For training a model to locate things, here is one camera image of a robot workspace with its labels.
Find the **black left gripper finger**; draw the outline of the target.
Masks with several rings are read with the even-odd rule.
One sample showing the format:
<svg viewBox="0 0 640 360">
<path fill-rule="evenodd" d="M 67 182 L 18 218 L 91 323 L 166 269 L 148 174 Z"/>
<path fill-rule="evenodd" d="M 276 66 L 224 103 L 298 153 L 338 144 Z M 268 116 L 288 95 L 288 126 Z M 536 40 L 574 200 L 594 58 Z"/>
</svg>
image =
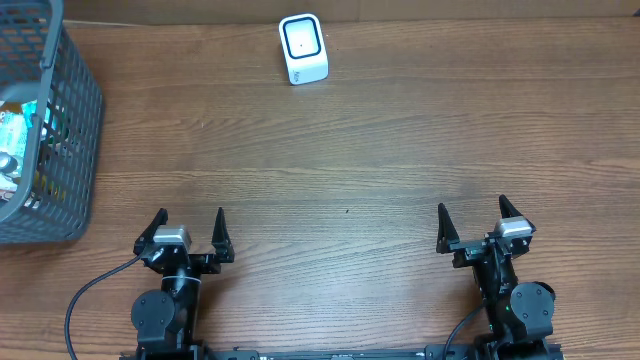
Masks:
<svg viewBox="0 0 640 360">
<path fill-rule="evenodd" d="M 135 255 L 141 255 L 145 249 L 153 244 L 153 237 L 161 225 L 165 225 L 168 221 L 168 211 L 164 208 L 160 208 L 155 217 L 147 228 L 141 233 L 141 235 L 135 240 L 133 246 L 133 253 Z"/>
<path fill-rule="evenodd" d="M 211 244 L 215 249 L 215 259 L 219 263 L 233 263 L 235 251 L 225 220 L 224 209 L 220 207 L 216 214 Z"/>
</svg>

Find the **teal white carton pack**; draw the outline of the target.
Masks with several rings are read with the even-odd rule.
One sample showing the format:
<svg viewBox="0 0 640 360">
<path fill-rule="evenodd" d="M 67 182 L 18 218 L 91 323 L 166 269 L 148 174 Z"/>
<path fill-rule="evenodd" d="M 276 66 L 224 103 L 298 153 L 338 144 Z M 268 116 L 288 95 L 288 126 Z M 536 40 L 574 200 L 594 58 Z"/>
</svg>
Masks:
<svg viewBox="0 0 640 360">
<path fill-rule="evenodd" d="M 37 105 L 38 105 L 37 100 L 25 102 L 21 105 L 23 117 L 28 128 L 32 128 L 34 126 L 34 121 L 32 120 L 32 116 L 37 112 Z M 54 128 L 54 125 L 50 123 L 50 120 L 51 120 L 51 111 L 49 106 L 46 106 L 44 122 L 46 124 L 49 124 L 52 128 Z"/>
</svg>

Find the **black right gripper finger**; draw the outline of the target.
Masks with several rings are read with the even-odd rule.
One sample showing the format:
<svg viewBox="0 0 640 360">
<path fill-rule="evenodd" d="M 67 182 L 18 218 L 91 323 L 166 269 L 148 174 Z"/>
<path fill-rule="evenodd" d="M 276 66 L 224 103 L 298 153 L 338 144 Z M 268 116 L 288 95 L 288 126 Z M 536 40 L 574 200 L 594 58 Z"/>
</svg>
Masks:
<svg viewBox="0 0 640 360">
<path fill-rule="evenodd" d="M 452 252 L 452 246 L 460 243 L 459 235 L 446 206 L 438 204 L 438 235 L 436 251 L 440 254 Z"/>
<path fill-rule="evenodd" d="M 499 196 L 499 208 L 501 212 L 501 217 L 505 218 L 514 218 L 521 217 L 522 214 L 516 207 L 509 201 L 506 195 L 501 194 Z"/>
</svg>

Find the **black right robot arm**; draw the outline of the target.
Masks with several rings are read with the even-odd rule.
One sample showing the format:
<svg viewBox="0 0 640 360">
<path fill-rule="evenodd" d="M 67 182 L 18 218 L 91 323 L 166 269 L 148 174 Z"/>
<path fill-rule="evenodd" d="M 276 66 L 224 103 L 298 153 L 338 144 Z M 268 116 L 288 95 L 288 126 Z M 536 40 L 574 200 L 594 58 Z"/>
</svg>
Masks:
<svg viewBox="0 0 640 360">
<path fill-rule="evenodd" d="M 514 259 L 529 252 L 536 227 L 504 195 L 499 208 L 501 218 L 492 231 L 463 242 L 446 206 L 438 205 L 436 252 L 451 253 L 455 268 L 473 269 L 482 302 L 456 325 L 437 354 L 442 359 L 562 359 L 561 346 L 546 340 L 553 334 L 555 291 L 544 282 L 521 283 L 513 266 Z M 458 333 L 482 311 L 490 331 L 455 350 Z"/>
</svg>

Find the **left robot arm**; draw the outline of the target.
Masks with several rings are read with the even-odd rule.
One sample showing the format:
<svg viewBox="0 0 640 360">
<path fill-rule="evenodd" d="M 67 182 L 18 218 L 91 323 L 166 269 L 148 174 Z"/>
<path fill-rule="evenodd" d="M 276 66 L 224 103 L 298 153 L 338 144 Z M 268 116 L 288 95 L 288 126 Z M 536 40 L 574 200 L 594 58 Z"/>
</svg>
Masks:
<svg viewBox="0 0 640 360">
<path fill-rule="evenodd" d="M 191 237 L 183 225 L 169 226 L 160 209 L 134 243 L 133 253 L 144 266 L 162 276 L 161 286 L 142 293 L 131 308 L 137 331 L 134 359 L 213 359 L 207 344 L 195 338 L 201 277 L 221 272 L 235 260 L 224 210 L 216 214 L 211 245 L 214 251 L 190 251 Z"/>
</svg>

